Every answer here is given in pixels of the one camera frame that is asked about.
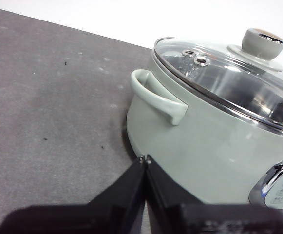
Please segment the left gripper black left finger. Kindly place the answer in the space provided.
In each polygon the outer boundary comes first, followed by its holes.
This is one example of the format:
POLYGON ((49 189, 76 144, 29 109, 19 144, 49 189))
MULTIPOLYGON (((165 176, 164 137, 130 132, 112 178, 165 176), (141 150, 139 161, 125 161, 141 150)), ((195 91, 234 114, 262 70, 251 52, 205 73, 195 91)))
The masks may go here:
POLYGON ((87 204, 39 205, 12 211, 0 234, 128 234, 141 220, 146 161, 140 157, 87 204))

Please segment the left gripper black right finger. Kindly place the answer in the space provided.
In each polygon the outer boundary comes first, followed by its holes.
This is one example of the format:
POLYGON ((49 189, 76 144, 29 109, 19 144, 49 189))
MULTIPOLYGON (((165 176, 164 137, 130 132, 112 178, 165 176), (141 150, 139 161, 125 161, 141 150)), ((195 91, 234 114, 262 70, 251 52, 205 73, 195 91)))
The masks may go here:
POLYGON ((146 190, 156 234, 283 234, 283 214, 249 204, 206 204, 146 155, 146 190))

